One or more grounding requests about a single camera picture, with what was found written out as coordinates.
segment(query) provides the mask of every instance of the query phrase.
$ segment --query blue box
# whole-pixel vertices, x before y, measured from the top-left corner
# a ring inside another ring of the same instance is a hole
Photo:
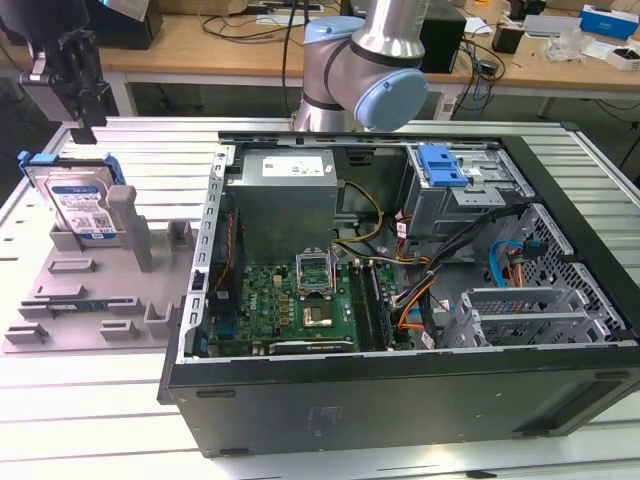
[[[583,32],[599,33],[609,37],[626,40],[636,32],[640,17],[633,13],[608,12],[597,10],[597,7],[585,5],[580,12],[582,23],[580,29]]]

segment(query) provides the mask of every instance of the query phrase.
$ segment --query slotted aluminum workbench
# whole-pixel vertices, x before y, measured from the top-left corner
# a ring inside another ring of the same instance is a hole
[[[75,145],[61,129],[47,150],[114,154],[150,228],[176,217],[195,227],[217,131],[288,128],[284,120],[114,118],[95,130],[98,145]],[[405,131],[523,136],[640,283],[640,194],[582,134],[538,123],[416,122]],[[2,332],[51,248],[52,224],[25,181],[0,211]],[[0,356],[0,478],[415,479],[466,478],[469,470],[519,479],[640,477],[640,393],[565,438],[205,460],[177,408],[156,402],[163,361],[157,350]]]

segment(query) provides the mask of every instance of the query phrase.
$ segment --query floor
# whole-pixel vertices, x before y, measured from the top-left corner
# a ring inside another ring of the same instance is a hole
[[[162,116],[224,116],[224,117],[282,117],[284,106],[279,88],[139,84],[134,95],[140,115]],[[291,109],[299,99],[299,89],[288,90]],[[429,95],[418,118],[432,118],[437,95]],[[487,106],[484,121],[538,122],[537,112],[541,99],[532,97],[495,97]],[[624,107],[625,102],[609,102]],[[574,122],[616,164],[640,135],[632,130],[632,121],[640,122],[640,108],[609,111],[621,119],[613,118],[596,102],[579,99],[558,99],[548,121]],[[474,112],[460,110],[457,120],[474,120]],[[28,97],[16,102],[4,91],[0,92],[0,204],[11,193],[21,178],[16,155],[21,150],[37,152],[47,143],[57,125],[49,122]],[[624,172],[632,179],[640,175],[640,147],[628,160]]]

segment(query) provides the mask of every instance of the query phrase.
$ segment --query white box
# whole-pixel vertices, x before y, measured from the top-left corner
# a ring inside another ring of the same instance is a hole
[[[640,51],[629,45],[614,48],[604,60],[618,70],[640,70]]]

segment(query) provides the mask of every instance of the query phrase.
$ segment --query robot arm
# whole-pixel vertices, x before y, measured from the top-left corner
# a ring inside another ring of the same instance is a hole
[[[34,61],[20,83],[52,121],[74,123],[76,143],[96,143],[105,126],[100,102],[109,90],[85,0],[0,0],[2,27],[24,37]]]
[[[420,30],[429,0],[372,0],[366,21],[324,17],[305,30],[304,83],[297,131],[373,131],[407,124],[427,82]]]

